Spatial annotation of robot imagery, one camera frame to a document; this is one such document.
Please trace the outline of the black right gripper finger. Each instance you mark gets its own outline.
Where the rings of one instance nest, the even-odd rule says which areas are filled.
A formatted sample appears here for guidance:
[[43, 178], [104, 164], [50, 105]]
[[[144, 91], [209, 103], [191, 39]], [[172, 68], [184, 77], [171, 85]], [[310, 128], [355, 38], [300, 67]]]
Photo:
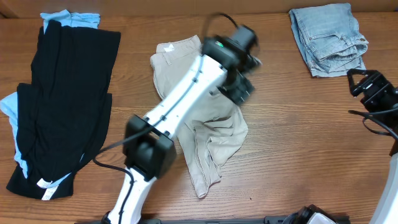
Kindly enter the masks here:
[[358, 75], [363, 75], [368, 78], [376, 77], [381, 74], [378, 70], [360, 70], [360, 69], [355, 70], [354, 73]]
[[357, 97], [362, 91], [361, 85], [354, 83], [353, 75], [362, 75], [362, 74], [363, 74], [362, 70], [359, 69], [352, 68], [347, 71], [349, 91], [353, 97]]

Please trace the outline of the beige khaki shorts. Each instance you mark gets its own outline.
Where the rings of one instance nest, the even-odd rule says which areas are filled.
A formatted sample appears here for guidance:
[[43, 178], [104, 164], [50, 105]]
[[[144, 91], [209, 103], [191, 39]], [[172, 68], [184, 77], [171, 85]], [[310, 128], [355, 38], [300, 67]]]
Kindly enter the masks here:
[[[200, 49], [197, 35], [157, 45], [150, 64], [161, 99], [183, 78]], [[247, 133], [240, 108], [218, 90], [206, 94], [181, 125], [177, 137], [198, 198], [221, 180], [221, 167], [241, 148]]]

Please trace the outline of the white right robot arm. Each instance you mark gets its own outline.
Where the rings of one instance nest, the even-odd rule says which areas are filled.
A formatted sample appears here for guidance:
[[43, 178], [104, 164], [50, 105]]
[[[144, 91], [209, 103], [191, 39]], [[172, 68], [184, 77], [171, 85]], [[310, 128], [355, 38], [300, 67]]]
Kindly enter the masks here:
[[394, 139], [389, 153], [389, 174], [371, 223], [397, 223], [397, 88], [377, 70], [350, 69], [347, 72], [349, 91], [353, 97], [363, 94], [366, 111], [349, 110], [351, 114], [370, 120], [384, 129], [370, 132]]

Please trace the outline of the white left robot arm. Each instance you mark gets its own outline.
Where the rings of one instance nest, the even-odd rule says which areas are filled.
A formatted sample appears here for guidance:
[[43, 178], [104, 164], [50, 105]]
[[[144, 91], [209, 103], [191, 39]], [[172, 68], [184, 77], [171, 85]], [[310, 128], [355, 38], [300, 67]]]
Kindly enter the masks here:
[[255, 37], [198, 37], [160, 44], [151, 57], [161, 102], [133, 116], [121, 141], [125, 179], [103, 223], [137, 223], [153, 183], [183, 149], [198, 197], [220, 181], [221, 167], [243, 145], [248, 126], [240, 105], [253, 91], [246, 73], [260, 62], [249, 51]]

